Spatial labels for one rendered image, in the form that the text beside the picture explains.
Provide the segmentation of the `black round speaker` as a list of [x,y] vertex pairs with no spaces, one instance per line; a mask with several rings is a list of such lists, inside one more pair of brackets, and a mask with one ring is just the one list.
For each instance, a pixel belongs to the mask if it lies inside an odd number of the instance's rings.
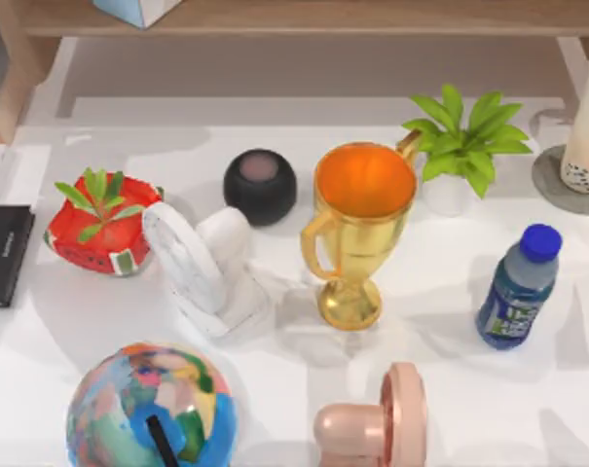
[[223,196],[253,227],[268,227],[284,218],[297,200],[297,178],[281,154],[254,148],[239,154],[226,169]]

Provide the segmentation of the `gold trophy cup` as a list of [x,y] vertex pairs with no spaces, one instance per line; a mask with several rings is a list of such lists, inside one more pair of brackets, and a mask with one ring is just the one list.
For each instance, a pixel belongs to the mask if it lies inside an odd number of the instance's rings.
[[404,230],[418,189],[413,163],[421,139],[412,130],[395,147],[351,142],[316,165],[314,217],[301,232],[301,251],[310,272],[325,282],[319,312],[337,329],[363,330],[381,315],[371,277]]

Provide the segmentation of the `white desk fan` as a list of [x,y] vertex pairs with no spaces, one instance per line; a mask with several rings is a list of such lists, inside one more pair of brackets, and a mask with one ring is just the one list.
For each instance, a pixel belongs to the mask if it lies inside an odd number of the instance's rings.
[[178,306],[206,336],[223,338],[268,314],[270,295],[247,262],[252,229],[238,209],[193,226],[159,201],[142,211],[142,230]]

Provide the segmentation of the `white potted green plant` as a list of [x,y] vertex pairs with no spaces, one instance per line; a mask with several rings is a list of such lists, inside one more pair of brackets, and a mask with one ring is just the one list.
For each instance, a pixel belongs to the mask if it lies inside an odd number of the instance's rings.
[[531,152],[529,136],[512,124],[523,104],[505,102],[498,90],[478,97],[469,112],[451,84],[442,86],[439,99],[416,93],[410,100],[423,116],[403,127],[422,134],[423,200],[439,215],[460,216],[485,197],[497,180],[496,156]]

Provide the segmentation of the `red plant pot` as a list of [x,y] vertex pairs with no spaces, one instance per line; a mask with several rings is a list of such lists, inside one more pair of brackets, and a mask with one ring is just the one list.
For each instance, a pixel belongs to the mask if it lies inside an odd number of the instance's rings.
[[164,189],[122,171],[86,168],[72,185],[56,182],[65,197],[47,226],[47,246],[65,261],[98,273],[137,273],[150,253],[142,213],[165,198]]

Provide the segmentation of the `pink desk fan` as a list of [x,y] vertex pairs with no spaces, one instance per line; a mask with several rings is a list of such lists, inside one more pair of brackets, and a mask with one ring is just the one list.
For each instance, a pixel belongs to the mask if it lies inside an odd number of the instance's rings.
[[391,364],[378,404],[327,405],[313,432],[318,467],[425,467],[427,404],[417,367]]

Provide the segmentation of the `wooden shelf unit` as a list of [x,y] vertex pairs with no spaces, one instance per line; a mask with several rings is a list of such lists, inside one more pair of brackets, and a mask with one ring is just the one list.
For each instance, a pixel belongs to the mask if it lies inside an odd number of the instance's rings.
[[181,0],[140,29],[92,0],[0,0],[29,126],[380,124],[393,97],[561,95],[589,0]]

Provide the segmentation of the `colourful globe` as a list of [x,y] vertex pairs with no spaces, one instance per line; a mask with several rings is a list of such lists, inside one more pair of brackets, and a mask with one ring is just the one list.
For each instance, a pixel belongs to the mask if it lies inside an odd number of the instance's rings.
[[191,347],[151,342],[90,369],[66,416],[71,467],[230,467],[237,435],[217,367]]

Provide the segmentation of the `blue bottle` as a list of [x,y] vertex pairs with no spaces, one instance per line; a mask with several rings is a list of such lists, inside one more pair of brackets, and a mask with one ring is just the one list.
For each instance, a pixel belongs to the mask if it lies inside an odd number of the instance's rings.
[[555,228],[532,224],[500,259],[475,318],[476,329],[489,346],[507,350],[527,339],[556,284],[562,245]]

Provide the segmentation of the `grey round coaster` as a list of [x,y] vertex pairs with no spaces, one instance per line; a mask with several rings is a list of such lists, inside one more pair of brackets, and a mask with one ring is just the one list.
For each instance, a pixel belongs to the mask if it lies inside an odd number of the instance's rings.
[[589,170],[576,163],[563,162],[565,151],[565,145],[553,146],[534,160],[534,186],[554,206],[589,216]]

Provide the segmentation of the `light blue box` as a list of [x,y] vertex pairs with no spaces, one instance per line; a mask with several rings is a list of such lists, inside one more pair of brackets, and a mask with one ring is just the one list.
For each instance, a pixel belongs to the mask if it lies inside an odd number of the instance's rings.
[[183,0],[92,0],[109,16],[144,30],[158,22]]

